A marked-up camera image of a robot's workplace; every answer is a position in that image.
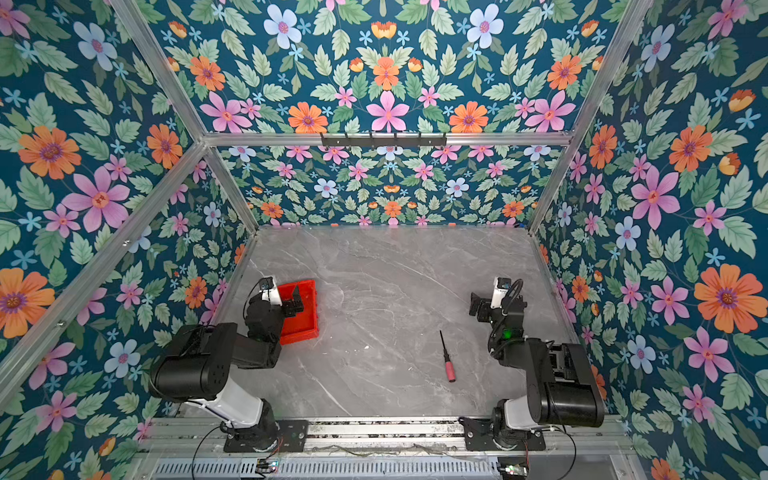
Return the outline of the pink handled screwdriver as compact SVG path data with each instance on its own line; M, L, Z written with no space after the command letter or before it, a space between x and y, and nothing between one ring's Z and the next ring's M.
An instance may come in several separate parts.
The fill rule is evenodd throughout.
M451 360L450 354L448 352L443 332L439 331L439 335L440 335L440 340L441 340L441 347L442 347L442 354L443 354L446 378L447 378L449 383L454 383L457 380L456 373L455 373L455 368L454 368L453 362Z

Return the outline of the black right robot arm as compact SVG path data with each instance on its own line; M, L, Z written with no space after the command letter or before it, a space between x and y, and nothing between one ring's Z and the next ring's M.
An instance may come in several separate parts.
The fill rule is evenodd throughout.
M526 334L526 307L521 295L506 293L499 300L475 293L470 297L469 314L491 326L490 357L524 375L524 395L497 402L489 431L480 435L502 450L542 449L534 437L544 428L598 428L605 419L604 400L584 347Z

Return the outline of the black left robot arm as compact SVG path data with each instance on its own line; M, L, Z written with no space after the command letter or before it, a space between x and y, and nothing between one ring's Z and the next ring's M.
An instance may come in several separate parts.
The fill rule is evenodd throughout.
M230 371L275 367L285 320L303 311L298 288L283 301L276 287L264 287L245 305L246 335L232 322L181 328L150 373L150 393L214 415L220 431L236 445L255 451L277 448L280 427L270 403L247 392Z

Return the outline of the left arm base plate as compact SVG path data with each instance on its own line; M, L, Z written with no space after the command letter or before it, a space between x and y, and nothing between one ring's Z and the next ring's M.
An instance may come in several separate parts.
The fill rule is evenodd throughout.
M307 420L267 421L249 428L224 427L226 453L297 453L308 438Z

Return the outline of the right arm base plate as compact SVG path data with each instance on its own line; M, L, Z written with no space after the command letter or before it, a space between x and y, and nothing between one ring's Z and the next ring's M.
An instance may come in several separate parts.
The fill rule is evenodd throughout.
M546 449L540 432L509 429L500 420L491 418L459 417L458 422L463 427L468 451L539 452Z

